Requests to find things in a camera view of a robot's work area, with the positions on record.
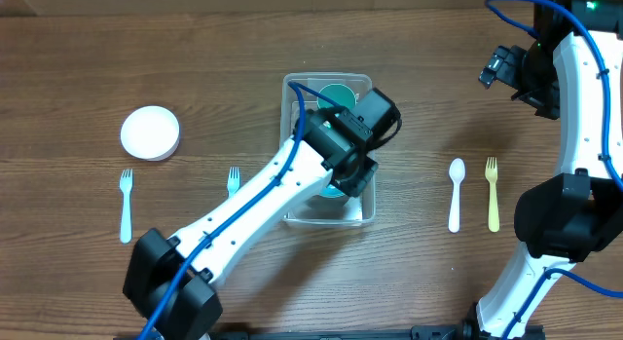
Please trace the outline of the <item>yellow fork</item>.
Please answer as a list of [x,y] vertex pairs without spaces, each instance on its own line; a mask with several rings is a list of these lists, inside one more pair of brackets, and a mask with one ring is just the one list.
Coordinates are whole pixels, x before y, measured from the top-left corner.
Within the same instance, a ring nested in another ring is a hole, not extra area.
[[485,167],[485,177],[489,182],[489,208],[488,208],[488,227],[493,233],[499,231],[499,211],[497,202],[497,159],[496,157],[489,157]]

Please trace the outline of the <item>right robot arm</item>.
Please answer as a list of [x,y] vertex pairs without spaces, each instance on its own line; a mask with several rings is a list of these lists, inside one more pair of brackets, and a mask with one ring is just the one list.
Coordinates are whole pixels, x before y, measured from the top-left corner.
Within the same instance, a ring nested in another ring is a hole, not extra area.
[[479,79],[559,121],[561,148],[552,177],[519,198],[518,245],[463,339],[543,338],[529,320],[548,291],[622,231],[622,2],[528,1],[532,45],[498,47]]

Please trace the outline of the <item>light blue bowl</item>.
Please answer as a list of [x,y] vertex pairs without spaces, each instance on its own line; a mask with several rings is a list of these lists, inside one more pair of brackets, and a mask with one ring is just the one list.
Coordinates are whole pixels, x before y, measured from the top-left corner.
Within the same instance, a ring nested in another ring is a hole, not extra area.
[[319,196],[325,199],[338,199],[345,196],[345,194],[337,187],[329,184],[319,193]]

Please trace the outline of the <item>pale blue fork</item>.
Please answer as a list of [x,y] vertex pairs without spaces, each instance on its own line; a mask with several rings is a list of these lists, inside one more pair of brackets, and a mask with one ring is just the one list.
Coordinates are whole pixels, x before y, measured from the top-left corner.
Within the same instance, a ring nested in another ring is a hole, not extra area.
[[239,167],[230,167],[228,179],[227,179],[227,191],[228,196],[232,197],[239,190],[241,184]]
[[119,187],[123,194],[123,204],[120,223],[120,241],[128,244],[132,239],[131,225],[131,205],[130,194],[133,185],[133,170],[125,169],[122,171]]

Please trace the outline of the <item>white spoon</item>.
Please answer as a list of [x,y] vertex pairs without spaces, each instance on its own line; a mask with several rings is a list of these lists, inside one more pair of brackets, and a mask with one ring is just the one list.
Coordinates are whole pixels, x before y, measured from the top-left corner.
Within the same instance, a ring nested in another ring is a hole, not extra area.
[[457,233],[460,228],[460,185],[465,178],[466,170],[463,159],[455,158],[449,166],[449,177],[453,183],[453,193],[448,219],[448,229]]

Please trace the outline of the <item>white bowl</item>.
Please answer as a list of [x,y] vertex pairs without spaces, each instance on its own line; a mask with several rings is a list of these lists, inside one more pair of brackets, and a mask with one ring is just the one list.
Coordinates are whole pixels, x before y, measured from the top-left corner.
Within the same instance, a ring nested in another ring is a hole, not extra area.
[[122,147],[134,158],[162,161],[177,149],[181,127],[177,117],[168,109],[148,105],[131,112],[120,130]]

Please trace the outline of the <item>green cup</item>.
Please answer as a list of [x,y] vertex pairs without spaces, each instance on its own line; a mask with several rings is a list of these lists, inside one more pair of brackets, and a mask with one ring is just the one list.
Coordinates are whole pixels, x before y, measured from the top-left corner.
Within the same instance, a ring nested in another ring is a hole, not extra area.
[[329,84],[323,87],[319,93],[348,109],[351,109],[357,103],[357,94],[350,87],[343,84]]

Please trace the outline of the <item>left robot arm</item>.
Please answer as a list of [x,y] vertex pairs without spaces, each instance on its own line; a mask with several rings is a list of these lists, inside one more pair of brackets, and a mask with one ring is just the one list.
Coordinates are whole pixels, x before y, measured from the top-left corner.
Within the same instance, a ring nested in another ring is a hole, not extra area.
[[231,198],[165,237],[135,243],[123,293],[147,322],[139,338],[199,339],[223,312],[217,290],[289,210],[333,185],[357,197],[378,165],[369,157],[392,127],[370,108],[304,110],[292,136]]

